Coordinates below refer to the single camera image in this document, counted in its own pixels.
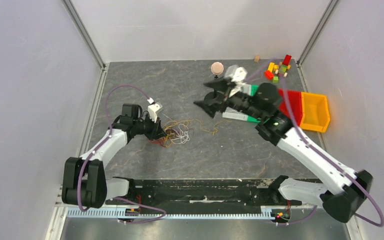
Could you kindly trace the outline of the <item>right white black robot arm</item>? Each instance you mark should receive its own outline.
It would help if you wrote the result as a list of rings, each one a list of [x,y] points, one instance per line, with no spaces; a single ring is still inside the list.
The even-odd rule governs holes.
[[[321,182],[313,183],[281,175],[270,185],[269,199],[275,204],[286,200],[321,206],[335,220],[347,223],[368,198],[373,176],[366,170],[356,171],[336,160],[315,144],[280,109],[283,97],[272,83],[262,83],[253,95],[241,91],[238,82],[219,78],[204,83],[220,96],[196,100],[211,118],[227,108],[258,119],[255,126],[265,140],[289,153],[309,169]]]

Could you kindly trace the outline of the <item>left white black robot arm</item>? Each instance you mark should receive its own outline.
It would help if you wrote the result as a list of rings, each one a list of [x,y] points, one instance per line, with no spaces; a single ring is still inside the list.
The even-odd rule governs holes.
[[[105,135],[90,150],[79,157],[69,157],[64,165],[61,199],[77,205],[81,211],[99,209],[110,199],[118,197],[124,204],[137,198],[134,180],[126,177],[108,178],[105,167],[130,141],[143,135],[150,141],[167,134],[158,113],[162,105],[151,103],[146,111],[138,104],[126,103],[121,114],[111,121]]]

